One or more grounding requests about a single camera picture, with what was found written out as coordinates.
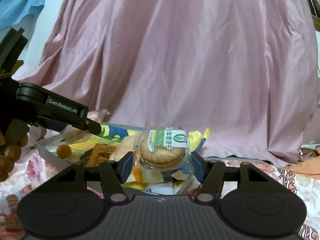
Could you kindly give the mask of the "person left hand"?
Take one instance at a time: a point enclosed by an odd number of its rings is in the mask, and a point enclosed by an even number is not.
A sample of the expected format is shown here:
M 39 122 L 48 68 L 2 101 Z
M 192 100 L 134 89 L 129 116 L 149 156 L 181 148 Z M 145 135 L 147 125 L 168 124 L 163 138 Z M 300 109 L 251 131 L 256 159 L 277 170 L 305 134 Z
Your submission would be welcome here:
M 15 163 L 20 159 L 22 148 L 28 144 L 26 134 L 16 145 L 8 145 L 1 155 L 1 182 L 7 180 L 9 173 L 13 171 Z

